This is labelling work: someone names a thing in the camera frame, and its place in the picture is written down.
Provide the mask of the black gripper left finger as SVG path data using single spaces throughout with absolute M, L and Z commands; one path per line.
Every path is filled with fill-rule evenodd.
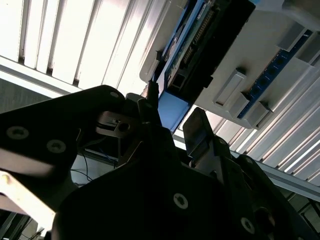
M 178 163 L 158 112 L 158 85 L 123 96 L 110 86 L 39 102 L 0 115 L 0 207 L 28 213 L 194 213 L 196 174 Z M 120 169 L 74 189 L 70 170 L 79 152 L 101 148 Z

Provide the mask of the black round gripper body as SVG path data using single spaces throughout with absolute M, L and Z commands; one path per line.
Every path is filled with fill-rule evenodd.
M 54 240 L 248 240 L 243 215 L 218 181 L 187 166 L 138 160 L 72 192 L 53 222 Z

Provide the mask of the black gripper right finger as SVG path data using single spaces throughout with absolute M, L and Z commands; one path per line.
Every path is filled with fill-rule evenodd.
M 308 240 L 310 228 L 280 190 L 247 155 L 234 157 L 196 107 L 183 127 L 190 166 L 219 184 L 217 228 L 230 240 Z

